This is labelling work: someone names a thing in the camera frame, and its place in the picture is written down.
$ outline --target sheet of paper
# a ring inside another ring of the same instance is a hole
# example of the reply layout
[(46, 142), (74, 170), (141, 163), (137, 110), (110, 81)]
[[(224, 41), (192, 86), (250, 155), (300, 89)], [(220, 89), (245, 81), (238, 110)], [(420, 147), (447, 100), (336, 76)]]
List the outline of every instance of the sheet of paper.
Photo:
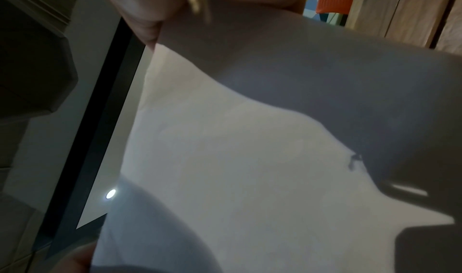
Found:
[(163, 27), (93, 272), (400, 272), (458, 225), (458, 57), (212, 11)]

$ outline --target wooden table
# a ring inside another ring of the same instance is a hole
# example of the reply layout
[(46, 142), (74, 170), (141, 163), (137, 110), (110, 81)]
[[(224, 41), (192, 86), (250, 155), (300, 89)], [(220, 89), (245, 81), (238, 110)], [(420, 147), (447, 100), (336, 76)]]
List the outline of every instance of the wooden table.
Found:
[(346, 27), (462, 55), (462, 0), (354, 0)]

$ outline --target black border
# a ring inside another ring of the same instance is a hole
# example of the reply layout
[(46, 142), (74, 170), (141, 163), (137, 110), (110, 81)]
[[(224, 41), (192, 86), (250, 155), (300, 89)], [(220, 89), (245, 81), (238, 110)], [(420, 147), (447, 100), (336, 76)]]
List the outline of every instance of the black border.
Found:
[(105, 215), (78, 228), (106, 148), (144, 51), (120, 20), (85, 114), (54, 190), (34, 250), (51, 243), (48, 256), (97, 231)]

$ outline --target colorful patterned floor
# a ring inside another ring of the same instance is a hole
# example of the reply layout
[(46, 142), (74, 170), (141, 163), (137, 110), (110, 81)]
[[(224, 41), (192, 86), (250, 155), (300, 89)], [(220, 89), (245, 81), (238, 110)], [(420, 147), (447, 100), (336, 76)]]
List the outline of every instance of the colorful patterned floor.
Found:
[(305, 3), (305, 10), (303, 11), (303, 16), (327, 22), (332, 25), (337, 25), (340, 23), (341, 14), (338, 13), (316, 13), (316, 6), (318, 5), (318, 0), (307, 0)]

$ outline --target wood slat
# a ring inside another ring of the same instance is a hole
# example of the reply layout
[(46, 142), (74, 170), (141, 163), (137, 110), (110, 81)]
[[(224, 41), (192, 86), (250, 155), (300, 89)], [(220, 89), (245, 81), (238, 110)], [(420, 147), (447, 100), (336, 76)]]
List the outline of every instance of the wood slat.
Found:
[(385, 37), (399, 0), (353, 0), (346, 27)]
[(462, 0), (455, 0), (436, 49), (462, 55)]
[(449, 0), (400, 0), (387, 39), (429, 47)]

